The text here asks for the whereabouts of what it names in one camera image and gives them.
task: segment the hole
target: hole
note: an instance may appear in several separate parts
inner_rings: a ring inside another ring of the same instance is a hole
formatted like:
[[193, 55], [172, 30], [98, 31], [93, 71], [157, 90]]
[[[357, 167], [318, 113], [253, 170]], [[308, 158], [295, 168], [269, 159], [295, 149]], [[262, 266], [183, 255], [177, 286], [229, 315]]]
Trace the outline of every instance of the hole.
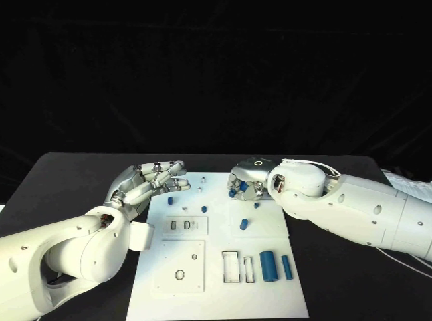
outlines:
[[8, 268], [11, 269], [13, 273], [18, 271], [18, 267], [16, 266], [16, 261], [13, 260], [13, 258], [8, 259]]
[[374, 214], [380, 214], [380, 213], [381, 213], [381, 206], [380, 206], [380, 205], [377, 205], [377, 206], [374, 207], [373, 213], [374, 213]]
[[175, 280], [180, 281], [184, 278], [184, 271], [183, 270], [177, 270], [174, 276], [175, 276]]

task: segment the tabletop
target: tabletop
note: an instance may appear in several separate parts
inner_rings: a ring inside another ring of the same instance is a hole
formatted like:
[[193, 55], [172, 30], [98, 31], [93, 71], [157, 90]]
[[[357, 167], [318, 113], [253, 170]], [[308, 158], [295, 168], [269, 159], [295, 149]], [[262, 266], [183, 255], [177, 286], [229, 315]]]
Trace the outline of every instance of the tabletop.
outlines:
[[[102, 204], [112, 179], [132, 164], [184, 161], [188, 171], [229, 172], [247, 156], [278, 163], [283, 158], [318, 161], [341, 173], [388, 184], [364, 156], [47, 153], [0, 213], [0, 237], [83, 215]], [[147, 221], [147, 212], [136, 220]], [[285, 222], [312, 320], [432, 320], [432, 279], [309, 221], [285, 215]], [[129, 251], [115, 277], [40, 321], [125, 320], [138, 255]], [[397, 258], [416, 265], [404, 254]]]

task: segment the small blue object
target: small blue object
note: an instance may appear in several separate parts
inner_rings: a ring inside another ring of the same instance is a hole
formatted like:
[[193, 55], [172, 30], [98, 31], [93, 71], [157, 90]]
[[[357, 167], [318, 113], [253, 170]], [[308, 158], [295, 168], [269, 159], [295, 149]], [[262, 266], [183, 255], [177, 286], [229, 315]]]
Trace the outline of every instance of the small blue object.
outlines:
[[240, 191], [244, 192], [246, 189], [247, 189], [247, 184], [242, 181], [242, 183], [240, 183]]
[[270, 251], [260, 252], [260, 267], [262, 267], [262, 278], [265, 282], [273, 282], [279, 279], [276, 275], [276, 262], [273, 261], [273, 253]]
[[247, 226], [247, 219], [242, 219], [240, 229], [244, 231]]
[[290, 265], [288, 263], [288, 257], [285, 255], [282, 256], [282, 264], [283, 264], [286, 280], [290, 280], [293, 276], [290, 275]]

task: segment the black curtain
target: black curtain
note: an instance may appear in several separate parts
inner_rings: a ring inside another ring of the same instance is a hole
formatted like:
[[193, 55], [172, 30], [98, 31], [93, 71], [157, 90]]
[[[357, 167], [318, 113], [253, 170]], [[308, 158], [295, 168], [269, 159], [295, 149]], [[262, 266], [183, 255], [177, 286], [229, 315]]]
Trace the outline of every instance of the black curtain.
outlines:
[[432, 178], [432, 8], [201, 2], [0, 2], [0, 202], [50, 151], [361, 154]]

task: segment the robotic arm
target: robotic arm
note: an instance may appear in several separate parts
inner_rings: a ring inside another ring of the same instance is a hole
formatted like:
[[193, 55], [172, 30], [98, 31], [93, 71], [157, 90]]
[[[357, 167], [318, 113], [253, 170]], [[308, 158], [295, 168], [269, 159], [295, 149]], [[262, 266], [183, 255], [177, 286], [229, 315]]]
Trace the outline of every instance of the robotic arm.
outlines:
[[[83, 216], [0, 238], [0, 320], [36, 320], [116, 274], [126, 250], [149, 249], [154, 227], [131, 222], [149, 197], [190, 189], [183, 162], [128, 167], [102, 206]], [[47, 282], [41, 260], [66, 282]]]
[[321, 163], [285, 159], [276, 165], [249, 158], [231, 169], [227, 187], [229, 196], [244, 201], [267, 191], [290, 217], [364, 246], [432, 262], [432, 204], [384, 184]]

